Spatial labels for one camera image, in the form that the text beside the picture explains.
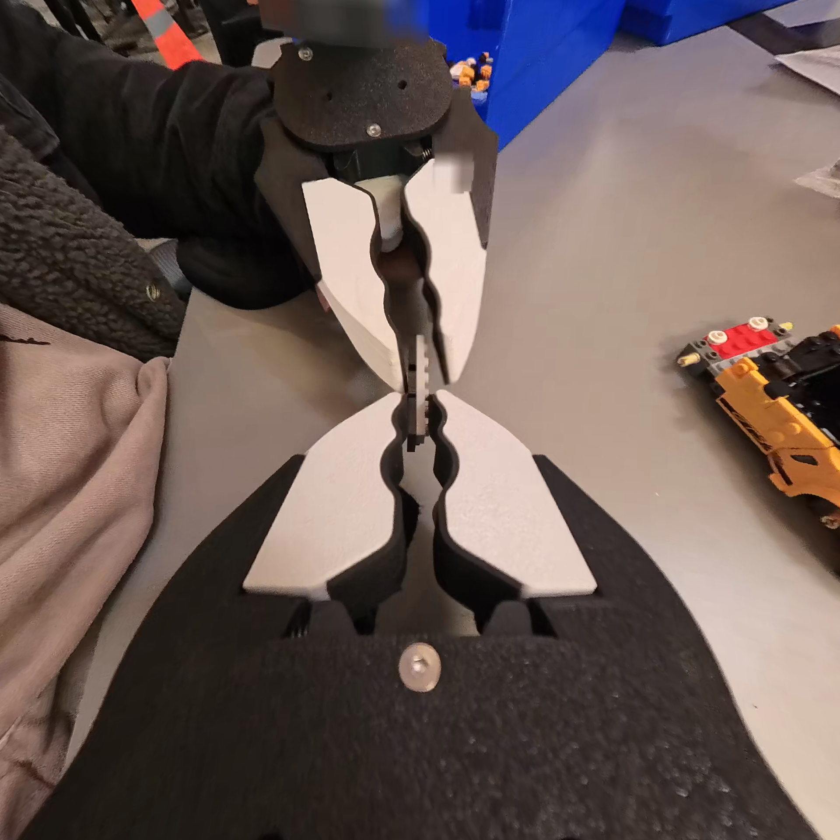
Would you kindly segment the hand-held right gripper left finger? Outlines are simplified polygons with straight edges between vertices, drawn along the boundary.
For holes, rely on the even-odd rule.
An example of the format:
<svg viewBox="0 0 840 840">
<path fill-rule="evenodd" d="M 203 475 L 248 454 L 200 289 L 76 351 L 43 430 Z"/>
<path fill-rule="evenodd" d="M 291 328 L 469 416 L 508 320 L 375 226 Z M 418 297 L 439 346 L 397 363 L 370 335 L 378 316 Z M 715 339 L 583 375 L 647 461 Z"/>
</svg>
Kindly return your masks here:
<svg viewBox="0 0 840 840">
<path fill-rule="evenodd" d="M 288 493 L 243 581 L 255 594 L 340 599 L 339 578 L 394 537 L 399 478 L 389 485 L 383 458 L 402 454 L 389 392 L 321 436 L 302 458 Z"/>
</svg>

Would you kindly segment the small black lego piece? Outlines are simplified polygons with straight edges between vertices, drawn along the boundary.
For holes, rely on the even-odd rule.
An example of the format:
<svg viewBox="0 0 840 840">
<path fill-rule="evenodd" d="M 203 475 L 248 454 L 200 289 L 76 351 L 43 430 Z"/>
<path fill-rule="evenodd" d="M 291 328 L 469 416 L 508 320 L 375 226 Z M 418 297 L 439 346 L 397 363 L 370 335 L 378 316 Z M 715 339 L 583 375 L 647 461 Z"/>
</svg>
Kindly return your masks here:
<svg viewBox="0 0 840 840">
<path fill-rule="evenodd" d="M 408 393 L 403 401 L 406 451 L 412 453 L 422 445 L 427 435 L 427 398 Z"/>
</svg>

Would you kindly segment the torn white paper bag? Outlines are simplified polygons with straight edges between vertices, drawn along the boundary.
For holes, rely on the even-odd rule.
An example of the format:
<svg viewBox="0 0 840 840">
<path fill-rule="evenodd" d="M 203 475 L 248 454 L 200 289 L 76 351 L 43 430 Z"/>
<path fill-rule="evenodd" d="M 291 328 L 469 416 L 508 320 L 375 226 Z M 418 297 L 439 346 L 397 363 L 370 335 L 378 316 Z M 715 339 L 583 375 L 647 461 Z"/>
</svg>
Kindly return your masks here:
<svg viewBox="0 0 840 840">
<path fill-rule="evenodd" d="M 839 96 L 839 45 L 795 51 L 776 56 L 775 60 L 804 79 Z"/>
</svg>

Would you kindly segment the orange white striped object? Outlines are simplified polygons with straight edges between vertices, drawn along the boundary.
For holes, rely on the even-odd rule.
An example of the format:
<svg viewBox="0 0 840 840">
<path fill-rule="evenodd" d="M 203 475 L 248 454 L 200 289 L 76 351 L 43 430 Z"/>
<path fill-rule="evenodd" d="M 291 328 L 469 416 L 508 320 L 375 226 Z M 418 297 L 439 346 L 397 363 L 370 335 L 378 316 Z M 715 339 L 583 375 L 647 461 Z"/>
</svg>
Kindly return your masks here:
<svg viewBox="0 0 840 840">
<path fill-rule="evenodd" d="M 131 4 L 169 69 L 178 70 L 194 61 L 204 61 L 162 1 L 132 1 Z"/>
</svg>

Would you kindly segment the taupe sweatshirt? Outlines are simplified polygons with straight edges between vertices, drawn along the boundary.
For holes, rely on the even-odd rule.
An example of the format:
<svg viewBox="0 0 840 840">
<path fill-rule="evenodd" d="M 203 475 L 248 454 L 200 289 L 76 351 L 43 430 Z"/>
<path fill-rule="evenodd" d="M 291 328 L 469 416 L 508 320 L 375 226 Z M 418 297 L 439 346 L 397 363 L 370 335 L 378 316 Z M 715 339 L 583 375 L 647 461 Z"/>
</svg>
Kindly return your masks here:
<svg viewBox="0 0 840 840">
<path fill-rule="evenodd" d="M 2 838 L 61 775 L 60 672 L 150 531 L 168 363 L 2 305 Z"/>
</svg>

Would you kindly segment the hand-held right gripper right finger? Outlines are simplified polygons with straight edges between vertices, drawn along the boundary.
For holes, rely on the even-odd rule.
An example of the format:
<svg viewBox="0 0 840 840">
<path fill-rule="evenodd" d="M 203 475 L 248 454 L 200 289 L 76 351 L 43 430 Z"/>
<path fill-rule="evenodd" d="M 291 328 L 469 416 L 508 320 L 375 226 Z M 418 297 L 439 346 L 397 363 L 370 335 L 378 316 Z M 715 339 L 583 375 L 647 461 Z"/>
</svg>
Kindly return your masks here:
<svg viewBox="0 0 840 840">
<path fill-rule="evenodd" d="M 457 602 L 590 595 L 596 582 L 537 460 L 446 390 L 430 399 L 434 572 Z"/>
</svg>

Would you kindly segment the person's left forearm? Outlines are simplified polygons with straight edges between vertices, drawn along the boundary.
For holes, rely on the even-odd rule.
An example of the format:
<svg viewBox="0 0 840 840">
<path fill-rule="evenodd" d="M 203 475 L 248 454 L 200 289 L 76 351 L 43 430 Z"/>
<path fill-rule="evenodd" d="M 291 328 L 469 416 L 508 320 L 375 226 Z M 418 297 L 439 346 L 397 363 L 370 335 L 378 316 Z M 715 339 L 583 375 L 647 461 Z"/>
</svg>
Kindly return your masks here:
<svg viewBox="0 0 840 840">
<path fill-rule="evenodd" d="M 267 74 L 119 56 L 2 2 L 2 129 L 135 238 L 174 241 L 189 284 L 240 310 L 314 286 L 260 194 Z"/>
</svg>

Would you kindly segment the blue bin with lego pieces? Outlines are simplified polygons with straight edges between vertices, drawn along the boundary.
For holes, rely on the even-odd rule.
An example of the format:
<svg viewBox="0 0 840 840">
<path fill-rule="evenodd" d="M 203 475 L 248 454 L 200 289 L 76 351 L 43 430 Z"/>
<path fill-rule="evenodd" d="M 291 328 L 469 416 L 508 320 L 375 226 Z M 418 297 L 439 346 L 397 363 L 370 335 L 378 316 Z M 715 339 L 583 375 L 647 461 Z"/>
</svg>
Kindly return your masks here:
<svg viewBox="0 0 840 840">
<path fill-rule="evenodd" d="M 503 150 L 610 47 L 624 1 L 431 1 L 429 34 L 450 62 L 493 59 L 476 105 Z"/>
</svg>

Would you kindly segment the pile of lego pieces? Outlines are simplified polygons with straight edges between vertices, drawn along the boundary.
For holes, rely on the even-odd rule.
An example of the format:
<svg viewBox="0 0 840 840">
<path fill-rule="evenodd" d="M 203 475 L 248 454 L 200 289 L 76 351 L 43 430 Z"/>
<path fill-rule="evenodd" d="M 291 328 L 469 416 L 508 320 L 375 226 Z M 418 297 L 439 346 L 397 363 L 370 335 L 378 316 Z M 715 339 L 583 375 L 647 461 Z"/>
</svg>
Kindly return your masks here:
<svg viewBox="0 0 840 840">
<path fill-rule="evenodd" d="M 484 98 L 490 88 L 494 68 L 494 57 L 483 52 L 478 57 L 454 60 L 448 64 L 448 72 L 456 88 L 470 91 L 473 98 Z"/>
</svg>

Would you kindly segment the yellow lego car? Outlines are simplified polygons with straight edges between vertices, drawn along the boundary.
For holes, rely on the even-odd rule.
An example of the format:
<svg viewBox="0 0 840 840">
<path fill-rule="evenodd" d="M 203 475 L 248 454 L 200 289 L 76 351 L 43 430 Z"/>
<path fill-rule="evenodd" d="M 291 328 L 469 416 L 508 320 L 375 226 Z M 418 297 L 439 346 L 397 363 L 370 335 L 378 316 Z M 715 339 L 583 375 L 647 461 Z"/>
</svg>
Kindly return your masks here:
<svg viewBox="0 0 840 840">
<path fill-rule="evenodd" d="M 793 330 L 752 317 L 688 342 L 675 366 L 760 450 L 771 484 L 838 533 L 839 327 L 802 339 Z"/>
</svg>

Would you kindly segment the empty blue storage bin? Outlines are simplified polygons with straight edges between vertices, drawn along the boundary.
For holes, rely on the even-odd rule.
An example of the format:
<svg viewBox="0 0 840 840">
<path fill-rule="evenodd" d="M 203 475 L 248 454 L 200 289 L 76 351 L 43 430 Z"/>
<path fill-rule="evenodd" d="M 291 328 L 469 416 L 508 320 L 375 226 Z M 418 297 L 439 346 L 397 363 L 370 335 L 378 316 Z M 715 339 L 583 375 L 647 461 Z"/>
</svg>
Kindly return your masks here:
<svg viewBox="0 0 840 840">
<path fill-rule="evenodd" d="M 620 31 L 666 46 L 788 1 L 626 1 Z"/>
</svg>

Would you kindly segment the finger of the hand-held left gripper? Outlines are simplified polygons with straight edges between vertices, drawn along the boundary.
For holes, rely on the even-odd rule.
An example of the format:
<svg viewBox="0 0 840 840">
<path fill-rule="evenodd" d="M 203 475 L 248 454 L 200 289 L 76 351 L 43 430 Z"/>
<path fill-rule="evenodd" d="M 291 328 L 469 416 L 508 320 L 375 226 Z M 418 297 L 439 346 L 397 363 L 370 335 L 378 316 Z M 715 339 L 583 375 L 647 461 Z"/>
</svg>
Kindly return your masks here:
<svg viewBox="0 0 840 840">
<path fill-rule="evenodd" d="M 476 338 L 487 266 L 471 194 L 460 190 L 468 173 L 459 158 L 432 157 L 403 189 L 408 223 L 422 244 L 437 356 L 448 384 L 463 374 Z"/>
<path fill-rule="evenodd" d="M 382 274 L 382 257 L 403 239 L 404 175 L 358 184 L 325 178 L 303 185 L 320 279 L 329 304 L 363 362 L 392 390 L 406 388 L 408 307 L 403 290 Z"/>
</svg>

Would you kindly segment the long grey lego plate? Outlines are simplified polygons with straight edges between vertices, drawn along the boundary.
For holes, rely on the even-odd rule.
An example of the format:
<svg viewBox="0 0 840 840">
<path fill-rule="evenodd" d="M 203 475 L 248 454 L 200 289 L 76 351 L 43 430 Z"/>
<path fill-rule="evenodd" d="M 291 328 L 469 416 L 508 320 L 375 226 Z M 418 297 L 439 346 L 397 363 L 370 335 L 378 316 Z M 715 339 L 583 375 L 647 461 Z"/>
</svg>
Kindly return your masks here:
<svg viewBox="0 0 840 840">
<path fill-rule="evenodd" d="M 429 349 L 426 337 L 416 333 L 402 342 L 402 367 L 405 393 L 425 403 L 429 397 Z"/>
</svg>

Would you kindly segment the clear bag of black parts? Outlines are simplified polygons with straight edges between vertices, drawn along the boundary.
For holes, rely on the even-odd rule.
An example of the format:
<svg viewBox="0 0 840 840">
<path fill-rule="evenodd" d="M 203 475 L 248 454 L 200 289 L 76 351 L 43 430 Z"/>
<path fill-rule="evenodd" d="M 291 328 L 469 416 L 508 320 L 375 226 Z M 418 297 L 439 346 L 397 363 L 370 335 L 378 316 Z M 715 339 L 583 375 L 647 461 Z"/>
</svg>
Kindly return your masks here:
<svg viewBox="0 0 840 840">
<path fill-rule="evenodd" d="M 839 201 L 839 160 L 794 179 L 794 183 Z"/>
</svg>

